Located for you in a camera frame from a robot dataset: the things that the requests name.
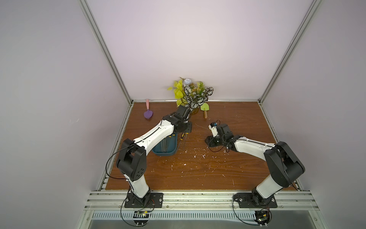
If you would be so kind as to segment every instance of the wooden table surface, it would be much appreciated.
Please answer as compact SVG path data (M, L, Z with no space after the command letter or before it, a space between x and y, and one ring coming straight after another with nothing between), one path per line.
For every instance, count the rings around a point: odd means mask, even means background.
M221 124L226 123L229 126L234 135L274 143L275 140L258 103L208 102L208 104L210 105L208 118L203 117L201 110L191 117L192 133L187 135L186 142L180 144L175 155L157 156L153 152L148 154L145 179L151 189L252 190L269 175L265 161L245 153L234 151L227 153L225 149L212 152L204 142L207 136L212 135L208 125L220 120ZM150 109L154 115L151 120L146 120L143 116L146 104L134 104L122 141L126 138L133 140L143 135L177 107L176 103L150 103ZM111 176L124 177L116 168L115 162ZM120 190L128 187L129 184L125 180L110 178L106 189Z

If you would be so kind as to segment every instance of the plant pot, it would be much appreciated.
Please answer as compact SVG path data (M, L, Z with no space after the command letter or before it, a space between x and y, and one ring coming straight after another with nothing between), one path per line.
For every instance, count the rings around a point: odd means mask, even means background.
M195 115L195 114L197 114L197 113L198 113L198 107L196 107L196 108L194 108L194 109L192 110L191 115Z

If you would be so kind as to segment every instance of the white wall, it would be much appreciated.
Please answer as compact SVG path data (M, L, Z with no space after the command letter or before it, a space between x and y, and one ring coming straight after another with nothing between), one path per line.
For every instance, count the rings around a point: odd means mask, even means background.
M264 102L330 228L365 228L366 2L324 0Z
M132 99L169 99L173 80L212 99L258 99L312 0L88 0Z
M0 228L74 228L127 110L76 0L0 3Z

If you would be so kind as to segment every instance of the purple spatula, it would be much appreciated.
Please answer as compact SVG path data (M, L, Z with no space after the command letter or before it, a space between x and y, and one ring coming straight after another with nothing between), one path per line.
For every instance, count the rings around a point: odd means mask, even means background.
M146 119L151 119L151 117L153 116L153 112L151 110L149 110L149 100L148 99L146 99L146 108L147 108L147 111L145 111L143 116Z

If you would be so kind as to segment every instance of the white robotic arm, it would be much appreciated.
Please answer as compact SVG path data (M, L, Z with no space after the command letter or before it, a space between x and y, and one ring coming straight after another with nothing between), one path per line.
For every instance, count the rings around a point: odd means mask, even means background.
M188 122L189 116L190 110L184 106L179 106L177 111L164 116L154 128L144 135L134 140L128 138L124 140L122 150L116 160L116 166L131 186L132 193L126 199L127 205L135 207L148 205L152 197L150 196L151 190L143 175L146 171L146 156L154 146L172 133L191 132L192 123Z
M305 172L300 160L284 142L264 143L240 135L234 136L226 124L217 125L215 122L209 125L209 129L212 136L205 140L209 147L223 145L227 150L247 153L267 162L270 175L252 190L249 198L241 198L250 200L253 207L275 204L273 194L290 186Z

